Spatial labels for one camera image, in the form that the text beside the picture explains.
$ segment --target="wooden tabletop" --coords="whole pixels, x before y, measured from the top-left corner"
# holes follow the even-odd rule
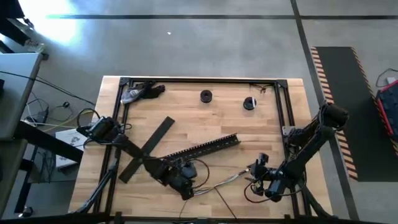
[[[96,105],[96,110],[101,116],[112,116],[119,78],[109,76],[103,78]],[[296,126],[305,126],[311,117],[303,81],[287,79],[287,82]],[[132,129],[126,131],[126,135],[139,147],[144,145],[166,116],[175,120],[174,125],[152,151],[152,156],[164,156],[238,133],[240,145],[200,158],[210,167],[210,178],[205,186],[213,186],[237,174],[253,163],[260,152],[269,155],[267,165],[269,167],[278,167],[283,161],[282,138],[275,92],[272,88],[260,93],[258,88],[249,87],[248,84],[164,83],[164,85],[166,91],[160,97],[140,100],[130,105],[127,119],[127,123],[132,124]],[[205,89],[213,93],[211,103],[205,104],[200,101],[200,92]],[[243,108],[243,100],[247,96],[253,96],[257,100],[257,107],[252,111]],[[119,120],[122,111],[123,107],[120,109]],[[122,153],[119,174],[132,159],[126,153]],[[80,207],[97,186],[103,155],[103,146],[91,144],[85,149],[70,211]],[[206,177],[206,169],[200,164],[196,166],[197,181],[201,182]],[[308,188],[323,208],[331,213],[319,154],[307,164],[307,176]],[[249,174],[244,174],[234,182],[218,188],[238,218],[283,218],[285,214],[292,215],[290,197],[284,197],[278,203],[248,202],[243,195],[243,189],[248,181],[243,177],[249,177]],[[106,201],[104,198],[107,194],[108,189],[105,189],[101,211],[104,211]],[[248,197],[252,200],[264,199],[254,196],[250,190]],[[303,213],[299,194],[298,197],[300,213]],[[184,203],[176,191],[160,185],[141,166],[127,184],[119,179],[116,181],[111,213],[122,212],[124,216],[134,217],[178,217]],[[233,218],[216,191],[188,200],[181,217]]]

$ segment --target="gray floor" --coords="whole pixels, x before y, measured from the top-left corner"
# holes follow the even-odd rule
[[[20,2],[35,24],[37,39],[49,48],[50,59],[42,62],[39,76],[88,100],[96,100],[103,75],[303,78],[311,112],[317,112],[294,20],[45,18],[48,14],[292,15],[289,0]],[[297,4],[302,15],[398,15],[398,4],[386,0],[297,0]],[[398,61],[397,20],[303,21],[303,26],[310,46],[354,47],[373,86],[377,75],[394,68]],[[6,42],[18,49],[11,41]],[[75,111],[88,106],[39,83],[34,92],[52,107],[64,101],[69,101]],[[51,116],[62,118],[63,113],[58,111]],[[322,161],[333,211],[348,218],[327,146],[322,150]],[[20,174],[3,218],[15,216],[12,209],[22,177]],[[35,208],[38,216],[63,214],[67,212],[73,185],[74,182],[35,185],[28,205]],[[398,195],[394,193],[397,183],[350,185],[362,220],[394,223],[398,219]]]

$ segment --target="black ring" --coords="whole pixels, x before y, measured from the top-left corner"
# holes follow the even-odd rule
[[[200,93],[200,100],[204,103],[209,103],[213,97],[213,94],[210,90],[203,90]]]
[[[257,105],[257,101],[256,101],[256,99],[254,99],[254,97],[247,97],[243,101],[243,107],[246,110],[253,110],[256,107],[256,105]]]

